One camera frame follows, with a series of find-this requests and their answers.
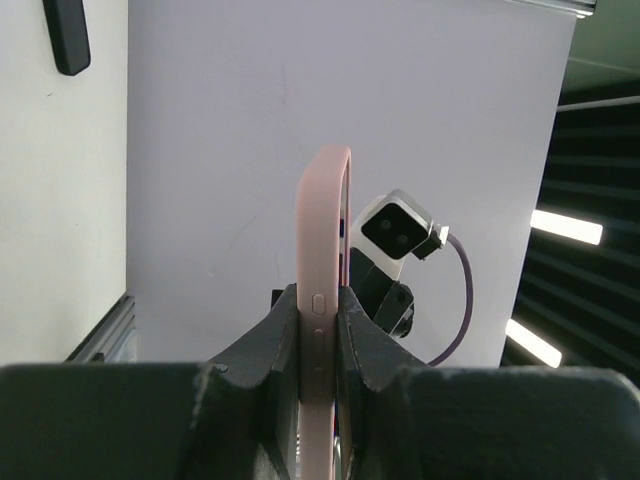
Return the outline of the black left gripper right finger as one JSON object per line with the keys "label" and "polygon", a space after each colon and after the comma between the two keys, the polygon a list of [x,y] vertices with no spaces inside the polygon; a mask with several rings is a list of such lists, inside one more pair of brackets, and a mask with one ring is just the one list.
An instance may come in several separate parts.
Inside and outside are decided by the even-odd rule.
{"label": "black left gripper right finger", "polygon": [[639,392],[604,369],[429,367],[343,288],[339,435],[348,479],[635,479]]}

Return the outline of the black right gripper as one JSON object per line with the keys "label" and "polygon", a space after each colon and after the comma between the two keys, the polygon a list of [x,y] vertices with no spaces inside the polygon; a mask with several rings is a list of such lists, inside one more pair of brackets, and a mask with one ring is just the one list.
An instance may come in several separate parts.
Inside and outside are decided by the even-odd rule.
{"label": "black right gripper", "polygon": [[413,327],[414,296],[356,247],[350,249],[350,287],[367,316],[394,338],[405,338]]}

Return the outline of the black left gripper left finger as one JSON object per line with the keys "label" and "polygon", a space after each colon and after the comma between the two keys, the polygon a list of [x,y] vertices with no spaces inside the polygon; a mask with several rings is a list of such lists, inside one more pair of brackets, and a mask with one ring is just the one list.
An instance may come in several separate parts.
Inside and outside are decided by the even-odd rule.
{"label": "black left gripper left finger", "polygon": [[64,362],[1,371],[5,479],[292,479],[298,311],[288,286],[200,363]]}

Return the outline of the pink silicone phone case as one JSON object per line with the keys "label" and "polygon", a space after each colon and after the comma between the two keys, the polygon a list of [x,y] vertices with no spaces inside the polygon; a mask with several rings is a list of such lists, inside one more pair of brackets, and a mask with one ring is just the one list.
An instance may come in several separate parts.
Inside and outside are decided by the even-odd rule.
{"label": "pink silicone phone case", "polygon": [[324,146],[296,196],[300,477],[334,477],[336,323],[349,283],[351,150]]}

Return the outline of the black smartphone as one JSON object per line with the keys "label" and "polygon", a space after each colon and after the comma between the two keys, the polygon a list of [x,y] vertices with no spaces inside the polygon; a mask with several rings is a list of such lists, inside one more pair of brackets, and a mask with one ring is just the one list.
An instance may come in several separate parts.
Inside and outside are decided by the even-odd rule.
{"label": "black smartphone", "polygon": [[91,50],[82,0],[42,1],[57,70],[75,76],[91,64]]}

